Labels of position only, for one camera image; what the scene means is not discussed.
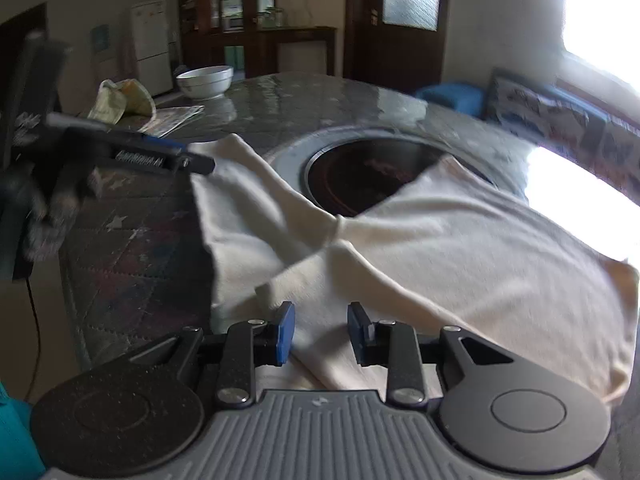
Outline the teal left sleeve forearm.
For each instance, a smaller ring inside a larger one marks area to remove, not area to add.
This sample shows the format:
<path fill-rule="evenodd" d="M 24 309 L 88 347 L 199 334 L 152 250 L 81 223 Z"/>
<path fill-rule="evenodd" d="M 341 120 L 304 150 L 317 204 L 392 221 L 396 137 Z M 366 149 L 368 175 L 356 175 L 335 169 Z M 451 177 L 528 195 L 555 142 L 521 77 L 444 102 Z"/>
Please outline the teal left sleeve forearm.
<path fill-rule="evenodd" d="M 38 480 L 46 471 L 29 430 L 32 407 L 0 385 L 0 474 L 2 480 Z"/>

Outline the left gloved hand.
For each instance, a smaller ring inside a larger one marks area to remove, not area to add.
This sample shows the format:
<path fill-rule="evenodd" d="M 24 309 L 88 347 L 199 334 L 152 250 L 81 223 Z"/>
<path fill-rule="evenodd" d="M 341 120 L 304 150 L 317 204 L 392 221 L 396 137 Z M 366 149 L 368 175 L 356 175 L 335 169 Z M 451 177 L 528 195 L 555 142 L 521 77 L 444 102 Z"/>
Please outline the left gloved hand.
<path fill-rule="evenodd" d="M 85 200 L 98 198 L 95 166 L 57 162 L 1 173 L 1 278 L 29 278 L 37 262 L 54 257 Z"/>

